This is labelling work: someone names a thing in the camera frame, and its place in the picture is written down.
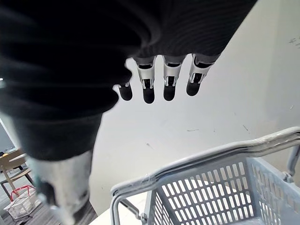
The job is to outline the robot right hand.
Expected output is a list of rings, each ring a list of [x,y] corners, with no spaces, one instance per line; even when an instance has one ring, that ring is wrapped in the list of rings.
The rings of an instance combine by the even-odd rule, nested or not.
[[[255,5],[253,0],[3,0],[0,110],[15,127],[37,192],[75,225],[89,202],[92,154],[102,115],[132,98],[137,63],[143,99],[154,101],[155,57],[164,59],[164,99],[175,95],[192,54],[187,94]]]

